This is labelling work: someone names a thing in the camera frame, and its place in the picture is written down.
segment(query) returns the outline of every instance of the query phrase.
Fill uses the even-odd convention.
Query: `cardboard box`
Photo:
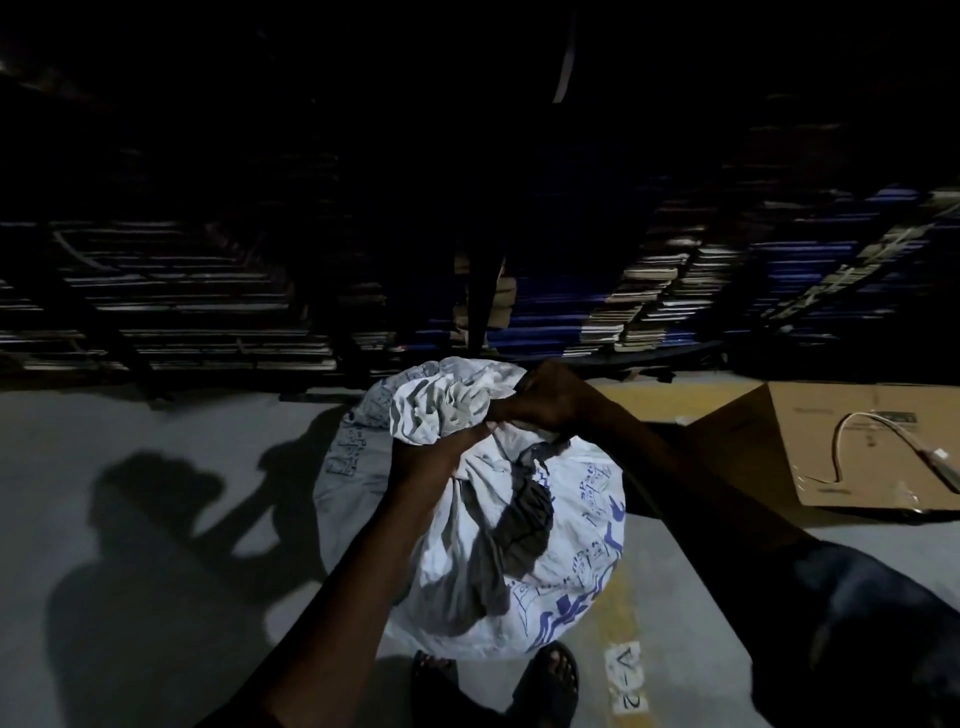
[[[960,510],[960,495],[890,426],[896,422],[960,471],[960,388],[771,382],[685,429],[684,441],[736,488],[801,526],[863,521],[876,509]],[[823,508],[841,509],[841,512]]]

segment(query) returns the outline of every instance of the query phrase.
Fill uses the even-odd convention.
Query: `gray floor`
[[[169,411],[128,390],[0,395],[0,725],[185,726],[226,698],[324,577],[310,491],[339,412],[268,395]],[[958,525],[819,535],[957,603]],[[658,723],[763,725],[746,654],[662,524],[630,517],[626,546]],[[606,723],[595,629],[588,614],[567,638],[583,726]],[[408,724],[408,668],[385,641],[361,725]],[[462,684],[502,708],[522,670],[462,664]]]

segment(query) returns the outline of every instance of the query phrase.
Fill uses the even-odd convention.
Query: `white cloth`
[[[451,357],[375,384],[344,417],[314,491],[327,570],[386,489],[391,434],[426,445],[481,423],[523,374]],[[621,475],[578,437],[498,425],[447,483],[388,633],[438,657],[473,660],[516,657],[560,637],[623,550]]]

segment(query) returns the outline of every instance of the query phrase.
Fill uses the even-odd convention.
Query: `yellow floor line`
[[[645,655],[643,640],[636,625],[636,611],[633,603],[633,594],[630,586],[630,574],[620,564],[613,572],[610,582],[597,597],[591,609],[596,620],[600,637],[600,646],[606,653],[616,645],[626,645],[640,642],[640,664],[643,667]],[[650,705],[645,688],[623,692],[608,681],[610,702],[608,703],[607,725],[611,728],[654,728],[657,722],[654,718],[656,706]],[[634,706],[646,705],[646,713],[630,712],[626,715],[615,715],[614,706],[620,712],[635,711]]]

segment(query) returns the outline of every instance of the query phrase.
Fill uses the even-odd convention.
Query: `foot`
[[[580,676],[573,653],[560,643],[542,647],[514,691],[508,715],[540,728],[569,728],[577,710]]]
[[[418,651],[414,655],[413,681],[416,684],[422,680],[434,680],[443,678],[451,683],[454,688],[460,687],[460,675],[457,672],[456,660],[444,660],[439,657],[433,657],[426,652]]]
[[[456,713],[459,702],[460,677],[455,660],[442,660],[425,652],[414,655],[410,682],[410,707],[415,726],[439,725]]]

